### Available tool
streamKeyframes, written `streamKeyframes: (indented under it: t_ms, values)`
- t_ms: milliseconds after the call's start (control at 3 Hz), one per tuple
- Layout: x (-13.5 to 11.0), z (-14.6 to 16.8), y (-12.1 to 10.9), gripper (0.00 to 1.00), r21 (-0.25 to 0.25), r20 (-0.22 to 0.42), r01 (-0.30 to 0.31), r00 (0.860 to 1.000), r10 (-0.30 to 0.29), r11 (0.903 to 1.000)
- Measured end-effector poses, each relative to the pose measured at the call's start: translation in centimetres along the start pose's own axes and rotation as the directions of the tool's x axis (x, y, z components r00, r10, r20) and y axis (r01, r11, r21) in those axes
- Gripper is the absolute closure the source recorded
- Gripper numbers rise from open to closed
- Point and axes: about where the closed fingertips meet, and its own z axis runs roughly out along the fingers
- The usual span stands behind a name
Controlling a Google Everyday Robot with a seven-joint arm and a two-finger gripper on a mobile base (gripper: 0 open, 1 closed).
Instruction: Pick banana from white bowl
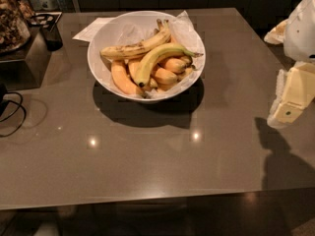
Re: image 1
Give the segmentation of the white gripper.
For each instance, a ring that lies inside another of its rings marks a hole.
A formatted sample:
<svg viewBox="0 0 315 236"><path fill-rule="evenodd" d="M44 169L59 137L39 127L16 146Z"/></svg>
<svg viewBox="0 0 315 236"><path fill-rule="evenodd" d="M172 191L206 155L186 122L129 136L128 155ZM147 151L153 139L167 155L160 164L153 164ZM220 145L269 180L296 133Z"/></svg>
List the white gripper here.
<svg viewBox="0 0 315 236"><path fill-rule="evenodd" d="M315 0L301 0L296 8L264 37L270 44L283 44L284 54L295 60L277 76L276 99L267 124L281 129L292 124L315 98Z"/></svg>

